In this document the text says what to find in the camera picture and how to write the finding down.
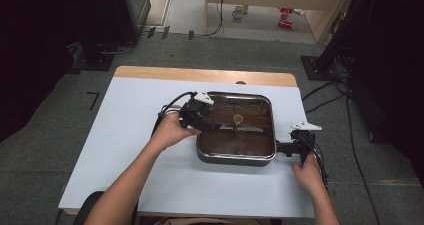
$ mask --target gray carpet floor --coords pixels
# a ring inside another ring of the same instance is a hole
[[[144,34],[116,55],[109,71],[66,74],[23,129],[0,144],[0,224],[54,224],[58,204],[115,69],[121,65],[292,73],[303,95],[323,85],[307,79],[301,55],[319,56],[324,45]],[[94,95],[99,100],[90,110]],[[305,110],[338,96],[328,86],[304,101]],[[374,144],[355,101],[348,101],[357,156],[382,224],[422,224],[424,191],[408,159],[390,144]],[[376,224],[350,143],[347,101],[307,114],[325,155],[330,194],[342,224]],[[62,214],[59,224],[75,216]],[[283,224],[314,224],[284,218]]]

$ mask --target wooden table edge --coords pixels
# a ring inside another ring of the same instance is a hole
[[[120,66],[114,77],[164,79],[194,82],[230,83],[245,82],[250,85],[297,87],[290,73],[207,70],[169,67]]]

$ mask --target white table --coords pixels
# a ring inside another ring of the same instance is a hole
[[[59,208],[76,213],[91,193],[106,190],[148,141],[162,105],[187,91],[266,96],[273,106],[276,138],[282,142],[290,141],[290,125],[306,121],[297,87],[115,76]],[[195,137],[187,138],[160,155],[138,211],[145,216],[313,217],[312,201],[290,167],[299,161],[296,155],[277,154],[265,167],[207,164],[196,155]]]

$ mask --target hand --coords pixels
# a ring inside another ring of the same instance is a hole
[[[303,168],[293,163],[292,169],[299,183],[311,195],[315,192],[322,191],[322,189],[325,190],[318,163],[312,153],[306,157]]]
[[[200,131],[197,129],[182,128],[179,121],[179,113],[173,112],[163,117],[149,143],[159,146],[161,151],[163,151],[186,137],[199,134]]]

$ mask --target forearm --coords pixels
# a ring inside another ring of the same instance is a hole
[[[314,191],[311,191],[310,194],[314,205],[316,224],[338,225],[339,220],[325,187],[319,186]]]
[[[85,224],[125,224],[161,151],[147,144],[93,207]]]

